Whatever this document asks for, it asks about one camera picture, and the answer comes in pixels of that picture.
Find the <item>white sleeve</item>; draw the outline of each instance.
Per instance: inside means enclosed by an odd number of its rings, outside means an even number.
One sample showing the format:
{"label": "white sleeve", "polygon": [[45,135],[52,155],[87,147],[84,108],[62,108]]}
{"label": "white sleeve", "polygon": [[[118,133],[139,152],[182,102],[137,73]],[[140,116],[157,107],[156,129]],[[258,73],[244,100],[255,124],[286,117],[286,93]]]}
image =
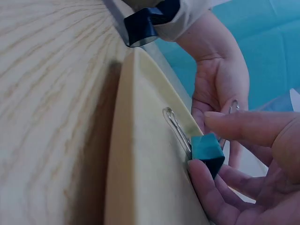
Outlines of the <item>white sleeve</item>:
{"label": "white sleeve", "polygon": [[[154,7],[161,0],[123,0],[134,11]],[[156,25],[160,38],[174,41],[183,34],[204,12],[210,8],[210,0],[180,0],[180,9],[172,21]]]}

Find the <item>teal surface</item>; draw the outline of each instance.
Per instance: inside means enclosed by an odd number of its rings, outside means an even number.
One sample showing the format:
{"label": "teal surface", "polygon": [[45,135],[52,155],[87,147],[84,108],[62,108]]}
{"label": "teal surface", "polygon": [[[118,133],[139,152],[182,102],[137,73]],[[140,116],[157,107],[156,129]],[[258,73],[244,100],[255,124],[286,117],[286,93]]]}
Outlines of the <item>teal surface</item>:
{"label": "teal surface", "polygon": [[[250,73],[249,108],[300,86],[300,0],[232,0],[213,9],[233,33]],[[188,94],[196,65],[175,43],[157,41]]]}
{"label": "teal surface", "polygon": [[221,169],[225,156],[214,134],[194,136],[191,138],[192,158],[203,161],[208,167],[211,176],[216,177]]}

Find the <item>teal background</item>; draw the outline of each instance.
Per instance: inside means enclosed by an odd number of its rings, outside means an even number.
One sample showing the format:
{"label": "teal background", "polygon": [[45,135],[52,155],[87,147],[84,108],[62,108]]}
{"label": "teal background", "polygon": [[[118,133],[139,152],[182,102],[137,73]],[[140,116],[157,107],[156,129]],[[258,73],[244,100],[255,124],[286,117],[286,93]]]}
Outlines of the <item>teal background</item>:
{"label": "teal background", "polygon": [[[213,9],[233,33],[250,73],[249,108],[300,86],[300,0],[232,0]],[[196,64],[176,43],[156,41],[192,96]]]}

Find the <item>finger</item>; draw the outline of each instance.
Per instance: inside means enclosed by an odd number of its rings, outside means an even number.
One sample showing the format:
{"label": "finger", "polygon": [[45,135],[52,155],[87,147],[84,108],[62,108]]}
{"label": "finger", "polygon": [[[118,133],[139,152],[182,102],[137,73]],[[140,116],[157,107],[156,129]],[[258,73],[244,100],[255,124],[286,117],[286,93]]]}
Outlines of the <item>finger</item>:
{"label": "finger", "polygon": [[191,160],[189,172],[195,192],[209,218],[218,225],[234,225],[240,210],[225,202],[207,166],[200,160]]}
{"label": "finger", "polygon": [[292,112],[246,112],[223,115],[205,113],[205,124],[227,140],[246,140],[271,147],[278,134],[297,117]]}
{"label": "finger", "polygon": [[255,206],[252,203],[244,202],[240,197],[238,197],[238,195],[228,187],[219,175],[215,178],[215,185],[225,202],[236,207],[240,211],[244,211]]}
{"label": "finger", "polygon": [[272,150],[270,147],[262,147],[256,144],[251,144],[250,142],[245,140],[239,142],[267,167],[270,166],[273,161]]}
{"label": "finger", "polygon": [[251,177],[228,165],[222,166],[219,175],[228,186],[254,200],[257,199],[265,180],[265,177]]}
{"label": "finger", "polygon": [[271,147],[273,158],[290,181],[300,183],[300,113],[237,112],[222,115],[206,112],[205,123],[225,139],[246,140]]}
{"label": "finger", "polygon": [[206,111],[212,111],[213,108],[206,103],[200,102],[193,98],[192,102],[192,116],[194,117],[196,123],[204,134],[209,133],[209,130],[204,124],[204,113]]}
{"label": "finger", "polygon": [[[239,109],[247,110],[248,109],[248,98],[242,98],[242,97],[233,97],[225,103],[225,105],[222,107],[221,113],[224,114],[230,114],[235,113]],[[229,151],[229,166],[233,168],[239,168],[240,165],[240,158],[242,153],[242,146],[235,141],[230,142],[230,151]]]}
{"label": "finger", "polygon": [[242,149],[240,143],[236,141],[230,142],[230,151],[229,151],[229,166],[233,168],[239,168],[240,166],[240,158],[242,154]]}
{"label": "finger", "polygon": [[268,168],[268,172],[266,176],[272,176],[280,170],[281,168],[278,166],[278,163],[275,160],[273,160]]}

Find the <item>wood grain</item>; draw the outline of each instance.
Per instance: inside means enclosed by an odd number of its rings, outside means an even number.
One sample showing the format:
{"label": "wood grain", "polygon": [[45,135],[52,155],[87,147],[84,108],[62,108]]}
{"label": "wood grain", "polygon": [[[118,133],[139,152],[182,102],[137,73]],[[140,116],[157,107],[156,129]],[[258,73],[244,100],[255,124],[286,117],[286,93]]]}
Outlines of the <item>wood grain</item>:
{"label": "wood grain", "polygon": [[0,1],[0,224],[101,224],[118,62],[100,0]]}

